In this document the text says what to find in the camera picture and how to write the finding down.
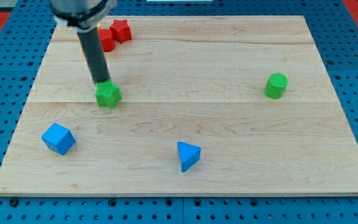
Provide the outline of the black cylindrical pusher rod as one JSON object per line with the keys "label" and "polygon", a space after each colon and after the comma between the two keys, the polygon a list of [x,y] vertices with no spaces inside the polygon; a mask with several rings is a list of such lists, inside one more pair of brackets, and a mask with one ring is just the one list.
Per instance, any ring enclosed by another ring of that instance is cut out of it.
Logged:
{"label": "black cylindrical pusher rod", "polygon": [[109,80],[110,74],[97,28],[79,32],[78,37],[93,82],[97,84]]}

